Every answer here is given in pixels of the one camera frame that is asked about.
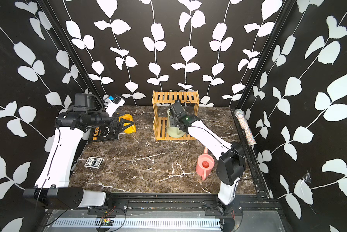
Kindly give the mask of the yellow plastic watering can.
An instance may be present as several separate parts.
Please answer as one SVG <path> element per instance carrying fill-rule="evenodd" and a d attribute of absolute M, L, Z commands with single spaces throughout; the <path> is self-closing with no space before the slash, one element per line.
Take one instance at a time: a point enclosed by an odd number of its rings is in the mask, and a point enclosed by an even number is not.
<path fill-rule="evenodd" d="M 132 115 L 125 114 L 119 117 L 119 122 L 121 123 L 120 132 L 124 132 L 127 134 L 136 132 L 136 126 Z"/>

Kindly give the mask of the light green watering can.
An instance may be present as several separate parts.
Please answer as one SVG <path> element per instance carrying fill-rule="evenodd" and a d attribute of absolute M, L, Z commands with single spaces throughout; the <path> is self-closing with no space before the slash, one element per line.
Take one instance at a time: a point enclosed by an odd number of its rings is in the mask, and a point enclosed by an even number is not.
<path fill-rule="evenodd" d="M 172 116 L 170 110 L 167 110 L 167 134 L 172 138 L 181 138 L 186 133 L 180 130 L 178 127 L 174 125 L 174 117 Z"/>

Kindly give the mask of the wooden slatted two-tier shelf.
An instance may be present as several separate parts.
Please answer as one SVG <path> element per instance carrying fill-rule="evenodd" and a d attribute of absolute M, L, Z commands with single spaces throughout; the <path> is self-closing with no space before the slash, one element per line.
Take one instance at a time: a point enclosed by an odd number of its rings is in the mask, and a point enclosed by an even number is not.
<path fill-rule="evenodd" d="M 153 91 L 152 105 L 154 109 L 154 121 L 153 131 L 156 141 L 165 140 L 196 140 L 194 137 L 184 133 L 182 137 L 171 137 L 168 132 L 169 116 L 166 112 L 166 117 L 160 117 L 158 111 L 158 105 L 168 104 L 169 106 L 174 104 L 177 100 L 181 103 L 194 104 L 194 114 L 198 114 L 199 108 L 199 94 L 196 92 L 172 92 L 172 91 Z"/>

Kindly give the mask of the pink plastic watering can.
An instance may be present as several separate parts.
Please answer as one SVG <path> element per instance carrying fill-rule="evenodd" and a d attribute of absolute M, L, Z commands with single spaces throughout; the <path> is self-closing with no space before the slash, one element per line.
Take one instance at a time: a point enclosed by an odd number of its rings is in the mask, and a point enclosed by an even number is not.
<path fill-rule="evenodd" d="M 214 168 L 215 161 L 211 155 L 208 154 L 208 149 L 205 148 L 203 154 L 197 159 L 196 173 L 204 181 L 211 173 Z"/>

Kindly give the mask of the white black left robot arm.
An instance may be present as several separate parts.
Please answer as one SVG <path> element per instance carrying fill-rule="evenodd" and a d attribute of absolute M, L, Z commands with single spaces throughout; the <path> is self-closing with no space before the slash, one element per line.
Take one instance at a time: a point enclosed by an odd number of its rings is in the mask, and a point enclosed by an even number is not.
<path fill-rule="evenodd" d="M 119 119 L 118 110 L 125 100 L 120 96 L 106 95 L 102 100 L 92 94 L 75 95 L 74 104 L 55 119 L 55 137 L 44 169 L 33 188 L 24 191 L 23 197 L 36 206 L 47 209 L 76 209 L 103 206 L 106 192 L 69 187 L 71 168 L 77 148 L 90 129 L 100 126 L 116 128 L 116 133 L 133 122 Z"/>

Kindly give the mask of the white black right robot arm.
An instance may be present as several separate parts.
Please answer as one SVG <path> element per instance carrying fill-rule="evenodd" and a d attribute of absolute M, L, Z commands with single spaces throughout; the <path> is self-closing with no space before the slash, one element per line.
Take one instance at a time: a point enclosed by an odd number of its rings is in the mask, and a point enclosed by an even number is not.
<path fill-rule="evenodd" d="M 186 111 L 177 100 L 169 107 L 170 125 L 201 142 L 217 159 L 217 176 L 221 181 L 217 196 L 218 211 L 221 214 L 230 212 L 235 199 L 238 182 L 246 169 L 246 158 L 238 142 L 228 143 L 212 132 L 192 113 Z"/>

